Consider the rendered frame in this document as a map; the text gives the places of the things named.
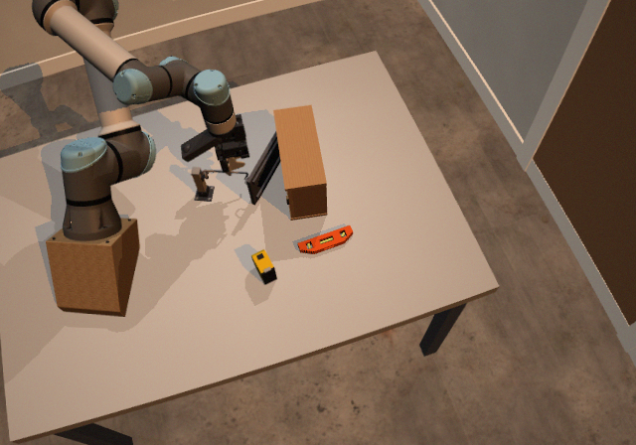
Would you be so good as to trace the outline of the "orange spirit level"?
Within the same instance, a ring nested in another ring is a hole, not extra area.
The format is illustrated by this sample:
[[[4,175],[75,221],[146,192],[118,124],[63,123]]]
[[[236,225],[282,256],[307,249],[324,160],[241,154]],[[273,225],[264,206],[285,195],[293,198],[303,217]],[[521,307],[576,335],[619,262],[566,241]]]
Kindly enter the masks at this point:
[[[342,235],[341,235],[342,234]],[[344,236],[346,235],[346,236]],[[320,234],[318,236],[297,242],[300,252],[316,254],[321,251],[336,247],[344,244],[350,236],[353,235],[353,231],[350,225],[340,227],[338,229]],[[311,247],[311,245],[312,247]],[[307,249],[307,246],[309,249]]]

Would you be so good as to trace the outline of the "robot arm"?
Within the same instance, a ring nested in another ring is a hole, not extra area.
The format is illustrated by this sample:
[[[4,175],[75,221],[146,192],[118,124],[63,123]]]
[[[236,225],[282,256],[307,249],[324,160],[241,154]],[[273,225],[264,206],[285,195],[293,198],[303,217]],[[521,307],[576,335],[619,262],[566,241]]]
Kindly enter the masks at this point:
[[[71,240],[118,233],[121,218],[110,186],[147,173],[155,163],[154,141],[132,119],[129,105],[182,96],[199,106],[207,129],[181,145],[187,162],[223,142],[208,130],[227,133],[237,122],[221,72],[200,71],[176,57],[146,67],[111,39],[117,10],[118,0],[32,1],[37,23],[83,57],[101,125],[98,137],[71,142],[61,152],[67,202],[63,231]]]

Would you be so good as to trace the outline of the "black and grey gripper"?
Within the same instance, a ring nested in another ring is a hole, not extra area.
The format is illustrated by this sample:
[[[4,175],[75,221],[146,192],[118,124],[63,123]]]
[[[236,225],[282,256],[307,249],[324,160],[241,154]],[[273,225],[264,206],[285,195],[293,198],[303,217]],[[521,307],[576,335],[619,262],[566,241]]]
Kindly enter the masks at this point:
[[[249,158],[249,153],[248,153],[248,148],[247,148],[246,138],[245,138],[246,135],[243,134],[244,130],[242,125],[241,114],[236,115],[236,119],[237,119],[236,125],[234,126],[232,130],[230,130],[227,133],[215,134],[208,130],[212,136],[217,138],[222,138],[223,140],[222,143],[215,146],[215,150],[216,150],[218,161],[220,160],[220,164],[221,164],[223,172],[229,176],[231,176],[230,173],[232,172],[232,170],[235,170],[244,166],[244,162],[236,161],[236,159]],[[224,138],[225,136],[229,136],[229,137]],[[227,168],[227,165],[228,165],[228,168]]]

